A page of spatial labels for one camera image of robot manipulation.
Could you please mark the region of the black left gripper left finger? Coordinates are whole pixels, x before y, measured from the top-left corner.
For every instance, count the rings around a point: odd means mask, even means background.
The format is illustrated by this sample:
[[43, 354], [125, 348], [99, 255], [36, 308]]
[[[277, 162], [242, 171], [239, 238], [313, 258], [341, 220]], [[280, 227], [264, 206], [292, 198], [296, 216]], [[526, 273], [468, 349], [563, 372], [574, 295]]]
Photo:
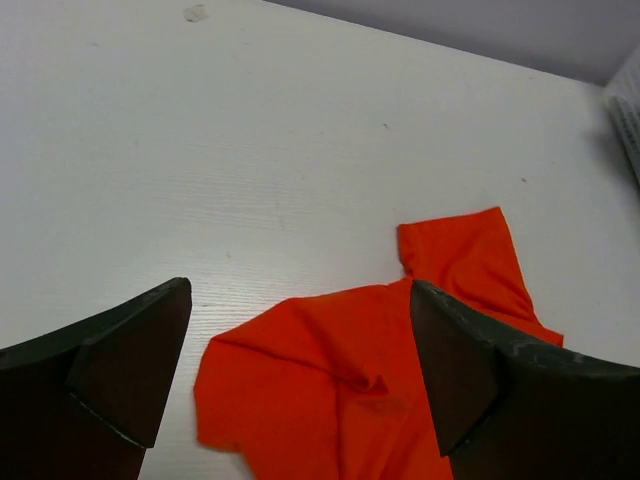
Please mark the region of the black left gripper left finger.
[[192, 309], [173, 278], [1, 351], [4, 479], [136, 479], [154, 447]]

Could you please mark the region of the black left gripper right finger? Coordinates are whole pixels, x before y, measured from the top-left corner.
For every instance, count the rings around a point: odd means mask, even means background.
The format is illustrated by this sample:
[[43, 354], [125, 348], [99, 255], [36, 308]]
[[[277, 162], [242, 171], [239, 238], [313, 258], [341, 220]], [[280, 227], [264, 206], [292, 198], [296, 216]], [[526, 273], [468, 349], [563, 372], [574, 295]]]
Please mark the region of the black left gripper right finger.
[[544, 342], [426, 281], [410, 318], [457, 479], [635, 479], [639, 371]]

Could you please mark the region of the orange t-shirt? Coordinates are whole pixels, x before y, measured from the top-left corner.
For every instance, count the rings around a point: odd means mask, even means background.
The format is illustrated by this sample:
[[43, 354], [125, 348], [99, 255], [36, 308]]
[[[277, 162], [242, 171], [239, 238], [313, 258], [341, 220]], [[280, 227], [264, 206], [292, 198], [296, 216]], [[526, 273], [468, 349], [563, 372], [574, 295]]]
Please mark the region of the orange t-shirt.
[[213, 337], [194, 397], [198, 441], [242, 454], [259, 479], [448, 479], [410, 323], [429, 281], [554, 345], [538, 320], [499, 208], [402, 224], [405, 274], [290, 298]]

